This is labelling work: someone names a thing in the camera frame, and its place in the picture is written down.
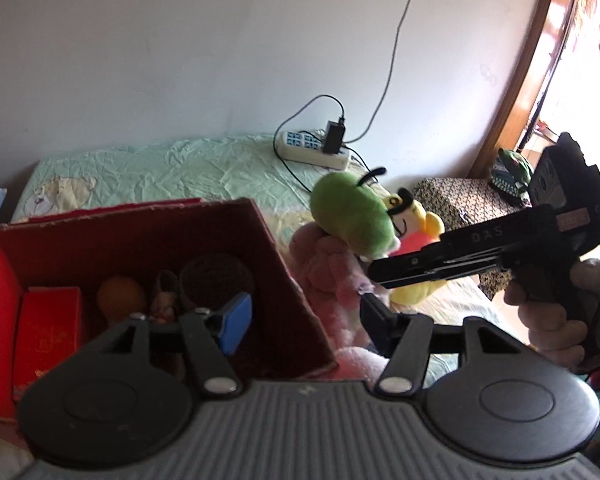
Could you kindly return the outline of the right hand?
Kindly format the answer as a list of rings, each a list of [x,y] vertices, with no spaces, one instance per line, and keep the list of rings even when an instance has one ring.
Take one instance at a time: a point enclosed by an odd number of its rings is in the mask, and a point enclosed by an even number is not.
[[[582,306],[590,312],[595,311],[600,306],[600,260],[575,263],[570,270],[570,280]],[[588,336],[588,326],[585,322],[570,320],[561,304],[533,300],[517,281],[511,281],[505,289],[504,301],[518,308],[530,344],[537,352],[573,372],[588,373],[600,366],[600,359],[593,361],[585,356],[583,343]],[[600,322],[596,330],[600,344]]]

